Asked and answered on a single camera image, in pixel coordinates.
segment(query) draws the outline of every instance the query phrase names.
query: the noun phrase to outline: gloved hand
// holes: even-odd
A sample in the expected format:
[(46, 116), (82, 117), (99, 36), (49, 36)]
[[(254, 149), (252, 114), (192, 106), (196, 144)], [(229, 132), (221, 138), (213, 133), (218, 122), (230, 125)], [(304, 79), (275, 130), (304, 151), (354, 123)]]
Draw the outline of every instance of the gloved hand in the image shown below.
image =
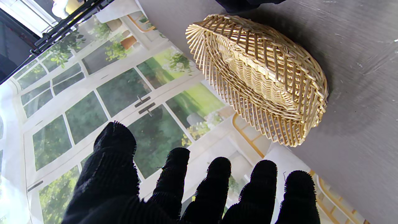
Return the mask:
[[(110, 122), (94, 143), (94, 153), (83, 167), (62, 223), (271, 222), (277, 182), (277, 167), (272, 161), (257, 163), (250, 182), (241, 191), (240, 202), (232, 205), (222, 218), (231, 163), (224, 157), (214, 159), (207, 177), (197, 188), (195, 201), (180, 218), (189, 150), (175, 148), (170, 151), (147, 202), (138, 198), (138, 175), (133, 164), (135, 151), (136, 141), (132, 133), (122, 124)], [(284, 201), (276, 223), (320, 224), (314, 183), (308, 173), (294, 171), (287, 177)]]

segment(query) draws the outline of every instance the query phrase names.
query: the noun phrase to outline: lawn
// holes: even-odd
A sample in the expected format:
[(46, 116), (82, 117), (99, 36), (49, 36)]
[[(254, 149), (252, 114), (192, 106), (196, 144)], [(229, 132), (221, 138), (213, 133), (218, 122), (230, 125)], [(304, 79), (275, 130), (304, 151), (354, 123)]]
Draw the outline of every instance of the lawn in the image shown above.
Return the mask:
[(163, 69), (162, 66), (169, 63), (172, 51), (173, 49), (164, 50), (137, 66), (155, 89), (186, 74)]
[(201, 83), (183, 91), (166, 103), (186, 128), (192, 125), (188, 122), (188, 116), (199, 115), (204, 121), (206, 115), (224, 107), (224, 104)]

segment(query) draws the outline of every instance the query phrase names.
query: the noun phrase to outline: wicker basket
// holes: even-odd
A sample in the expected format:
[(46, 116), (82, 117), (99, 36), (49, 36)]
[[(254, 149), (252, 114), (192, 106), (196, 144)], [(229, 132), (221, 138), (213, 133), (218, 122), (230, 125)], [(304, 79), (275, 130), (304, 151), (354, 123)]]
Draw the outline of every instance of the wicker basket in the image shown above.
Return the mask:
[(210, 85), (267, 138), (295, 147), (321, 121), (328, 96), (325, 75), (283, 34), (214, 14), (190, 25), (186, 35)]

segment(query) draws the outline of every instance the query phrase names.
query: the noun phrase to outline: grey table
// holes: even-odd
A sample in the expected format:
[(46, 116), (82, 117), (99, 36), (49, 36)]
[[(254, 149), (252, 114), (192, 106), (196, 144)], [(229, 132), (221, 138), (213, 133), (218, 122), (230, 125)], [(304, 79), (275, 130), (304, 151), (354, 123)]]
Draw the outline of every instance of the grey table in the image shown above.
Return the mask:
[[(213, 0), (140, 0), (186, 55), (185, 29)], [(292, 151), (374, 224), (398, 220), (398, 2), (288, 0), (242, 14), (301, 44), (328, 78), (320, 126)]]

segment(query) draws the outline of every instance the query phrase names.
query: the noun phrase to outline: window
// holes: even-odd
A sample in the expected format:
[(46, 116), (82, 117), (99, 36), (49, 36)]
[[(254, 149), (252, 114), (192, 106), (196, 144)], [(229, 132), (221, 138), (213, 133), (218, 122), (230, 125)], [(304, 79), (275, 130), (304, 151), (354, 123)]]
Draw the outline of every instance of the window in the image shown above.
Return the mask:
[(31, 67), (33, 67), (37, 63), (37, 60), (33, 60), (29, 62), (25, 67), (23, 67), (19, 72), (14, 74), (14, 79), (19, 78), (21, 75), (23, 75), (26, 71), (28, 71)]
[(114, 46), (115, 45), (112, 41), (107, 41), (101, 47), (97, 48), (95, 51), (91, 52), (91, 54), (82, 59), (89, 75), (118, 60), (118, 58), (110, 59), (107, 55), (107, 53), (114, 52)]
[(44, 92), (45, 90), (47, 90), (49, 88), (50, 88), (50, 82), (46, 82), (43, 85), (35, 88), (34, 90), (32, 90), (28, 93), (25, 93), (24, 95), (21, 96), (22, 104), (25, 105), (31, 99), (35, 98), (37, 95), (39, 95), (40, 93)]
[(53, 98), (53, 94), (50, 90), (50, 82), (33, 89), (32, 91), (25, 93), (21, 96), (22, 105), (26, 116), (29, 118), (42, 106), (48, 103)]
[(73, 167), (39, 191), (44, 224), (61, 223), (79, 175), (78, 168)]
[(94, 92), (67, 110), (66, 118), (76, 144), (108, 121)]
[(156, 172), (166, 162), (167, 154), (176, 147), (183, 147), (184, 132), (163, 105), (128, 126), (137, 140), (134, 161), (144, 178)]
[(33, 135), (36, 170), (54, 161), (71, 147), (61, 115)]
[(42, 106), (44, 106), (47, 102), (49, 102), (53, 98), (53, 94), (51, 90), (47, 90), (41, 93), (34, 100), (26, 104), (23, 108), (25, 109), (26, 116), (29, 118), (36, 111), (38, 111)]
[(130, 69), (97, 88), (106, 109), (113, 117), (151, 90), (135, 69)]
[(53, 78), (54, 94), (58, 95), (60, 92), (84, 79), (82, 68), (78, 63)]
[(18, 82), (21, 85), (21, 89), (25, 89), (26, 87), (32, 85), (39, 79), (43, 78), (47, 75), (42, 65), (36, 65), (31, 71), (22, 76)]
[[(195, 140), (222, 122), (217, 110), (225, 106), (201, 83), (169, 99), (166, 104)], [(184, 135), (182, 142), (190, 145), (188, 141)]]
[[(178, 54), (178, 58), (174, 59), (173, 57), (176, 54)], [(177, 63), (179, 66), (182, 64), (183, 67), (178, 69), (173, 67), (173, 65), (176, 65)], [(137, 68), (142, 72), (142, 74), (148, 79), (155, 89), (191, 71), (189, 60), (172, 48), (164, 50), (163, 52), (151, 57), (150, 59), (139, 64)]]

